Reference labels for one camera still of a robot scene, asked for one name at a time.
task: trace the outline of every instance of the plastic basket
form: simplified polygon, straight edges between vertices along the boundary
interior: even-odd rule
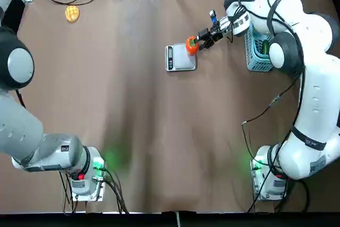
[[[273,65],[269,55],[260,54],[264,40],[271,40],[271,36],[265,36],[257,32],[250,23],[248,32],[245,34],[246,66],[251,71],[268,72]]]

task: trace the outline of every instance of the gray robot arm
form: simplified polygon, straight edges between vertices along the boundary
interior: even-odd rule
[[[11,0],[0,0],[0,18]],[[18,104],[9,91],[27,86],[34,61],[26,46],[8,28],[0,27],[0,152],[13,165],[29,172],[62,171],[71,177],[76,200],[97,200],[104,184],[99,176],[105,163],[94,147],[83,146],[75,135],[45,134],[42,123]]]

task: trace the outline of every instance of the sticker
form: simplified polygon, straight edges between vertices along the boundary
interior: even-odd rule
[[[72,188],[85,188],[85,181],[72,181]]]
[[[274,187],[285,187],[286,181],[285,180],[274,180]]]
[[[316,162],[310,163],[310,173],[309,175],[313,175],[319,170],[323,169],[326,166],[326,156],[322,155]]]

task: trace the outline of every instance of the green light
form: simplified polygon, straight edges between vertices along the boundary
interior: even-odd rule
[[[98,170],[104,168],[104,160],[101,157],[93,158],[93,168]]]

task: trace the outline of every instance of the white label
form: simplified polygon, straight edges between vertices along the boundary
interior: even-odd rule
[[[72,181],[72,187],[73,188],[84,188],[85,187],[85,182],[84,181]]]
[[[323,169],[325,166],[326,166],[326,156],[322,155],[316,162],[310,163],[309,175],[313,175],[317,173],[319,170]]]

